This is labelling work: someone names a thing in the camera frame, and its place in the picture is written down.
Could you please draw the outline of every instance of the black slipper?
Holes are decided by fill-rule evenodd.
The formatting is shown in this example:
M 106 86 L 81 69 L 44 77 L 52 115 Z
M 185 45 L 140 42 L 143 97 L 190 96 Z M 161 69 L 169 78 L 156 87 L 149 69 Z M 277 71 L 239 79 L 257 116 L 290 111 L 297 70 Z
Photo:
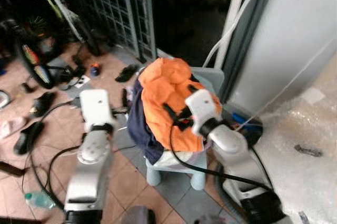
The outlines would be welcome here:
M 14 145 L 14 153 L 20 156 L 30 151 L 34 146 L 35 139 L 39 136 L 43 127 L 43 123 L 35 122 L 28 128 L 21 130 L 19 139 Z
M 30 117 L 36 118 L 43 116 L 50 108 L 54 98 L 55 94 L 47 91 L 41 97 L 34 99 L 34 105 L 29 110 Z
M 117 82 L 127 82 L 138 71 L 139 65 L 129 65 L 125 67 L 118 77 L 115 78 Z

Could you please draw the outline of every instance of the plastic sheet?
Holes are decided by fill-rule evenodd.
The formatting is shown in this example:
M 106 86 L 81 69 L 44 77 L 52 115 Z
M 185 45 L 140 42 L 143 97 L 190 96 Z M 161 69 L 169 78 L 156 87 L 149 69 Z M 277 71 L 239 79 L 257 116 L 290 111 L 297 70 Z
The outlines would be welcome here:
M 313 104 L 299 96 L 260 117 L 256 150 L 294 223 L 302 223 L 299 212 L 310 223 L 337 223 L 337 81 L 317 89 L 325 97 Z

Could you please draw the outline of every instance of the plastic bottle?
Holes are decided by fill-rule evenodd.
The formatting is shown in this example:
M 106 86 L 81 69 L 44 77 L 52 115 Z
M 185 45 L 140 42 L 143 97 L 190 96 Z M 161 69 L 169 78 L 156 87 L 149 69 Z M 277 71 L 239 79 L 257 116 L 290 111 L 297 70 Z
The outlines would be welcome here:
M 26 203 L 31 207 L 40 207 L 44 209 L 52 209 L 55 202 L 43 191 L 33 191 L 25 194 Z

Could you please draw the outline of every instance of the navy blue cloth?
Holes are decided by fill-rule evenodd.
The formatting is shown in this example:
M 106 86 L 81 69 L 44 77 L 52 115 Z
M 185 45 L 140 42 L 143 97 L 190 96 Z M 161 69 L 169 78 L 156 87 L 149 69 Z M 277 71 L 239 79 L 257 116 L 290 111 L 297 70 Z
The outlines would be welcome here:
M 137 79 L 133 88 L 133 100 L 128 114 L 127 130 L 135 142 L 142 149 L 145 157 L 153 165 L 164 152 L 164 147 L 158 142 L 148 127 L 142 102 L 143 87 Z

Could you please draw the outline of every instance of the orange towel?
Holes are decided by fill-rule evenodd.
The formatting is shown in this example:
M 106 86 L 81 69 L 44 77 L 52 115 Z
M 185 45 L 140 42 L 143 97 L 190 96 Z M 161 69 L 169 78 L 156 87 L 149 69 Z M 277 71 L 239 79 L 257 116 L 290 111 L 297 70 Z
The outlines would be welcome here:
M 188 85 L 192 84 L 197 89 L 204 88 L 202 84 L 193 82 L 190 78 L 189 65 L 179 58 L 159 58 L 147 66 L 139 76 L 143 86 L 142 102 L 146 123 L 156 140 L 165 149 L 171 149 L 170 129 L 173 121 L 163 108 L 163 104 L 167 103 L 176 113 L 181 111 L 185 107 L 185 98 L 191 95 Z M 213 95 L 213 100 L 216 103 L 217 112 L 220 113 L 219 99 Z M 176 151 L 203 150 L 201 138 L 192 134 L 190 128 L 181 132 L 175 127 L 172 140 Z

